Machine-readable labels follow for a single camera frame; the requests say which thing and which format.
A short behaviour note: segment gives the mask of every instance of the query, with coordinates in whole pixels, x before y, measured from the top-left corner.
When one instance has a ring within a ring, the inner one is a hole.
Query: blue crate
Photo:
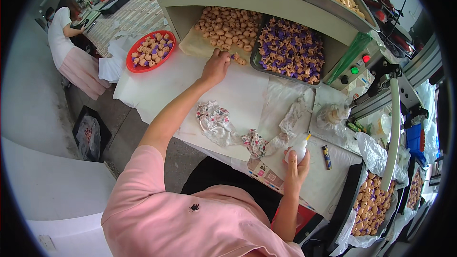
[[[417,157],[422,167],[427,164],[424,153],[420,151],[420,129],[421,125],[414,125],[406,130],[406,148],[409,148],[411,157]]]

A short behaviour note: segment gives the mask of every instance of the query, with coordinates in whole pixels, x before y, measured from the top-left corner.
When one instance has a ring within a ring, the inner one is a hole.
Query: hand
[[[290,151],[288,171],[284,180],[284,196],[290,195],[297,198],[300,196],[300,189],[309,172],[310,159],[311,154],[306,150],[305,157],[297,164],[297,153],[294,150]]]
[[[208,89],[214,87],[224,79],[229,65],[229,52],[222,52],[220,49],[215,48],[213,55],[203,68],[202,77],[200,78],[201,82],[204,83]]]

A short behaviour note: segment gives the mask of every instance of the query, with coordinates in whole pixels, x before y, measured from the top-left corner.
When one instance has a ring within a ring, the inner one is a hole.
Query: pink t-shirt
[[[240,188],[166,192],[164,160],[147,145],[135,150],[119,176],[101,225],[114,257],[238,257],[255,249],[265,256],[303,256],[298,244],[270,229],[265,212]]]

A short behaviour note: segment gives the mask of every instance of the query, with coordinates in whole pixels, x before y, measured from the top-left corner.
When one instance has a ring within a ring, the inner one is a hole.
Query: white glue bottle
[[[306,145],[308,145],[308,139],[310,137],[311,137],[311,134],[309,134],[305,140],[292,146],[292,148],[290,148],[289,151],[287,151],[286,156],[284,157],[284,161],[286,161],[286,163],[289,163],[289,153],[290,153],[290,151],[294,150],[297,153],[297,163],[300,163],[303,160],[303,158],[305,157]]]

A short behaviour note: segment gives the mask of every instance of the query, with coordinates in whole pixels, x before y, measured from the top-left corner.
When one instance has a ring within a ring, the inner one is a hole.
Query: electrical outlet
[[[47,251],[55,251],[54,243],[49,235],[38,235],[38,241],[46,248]]]

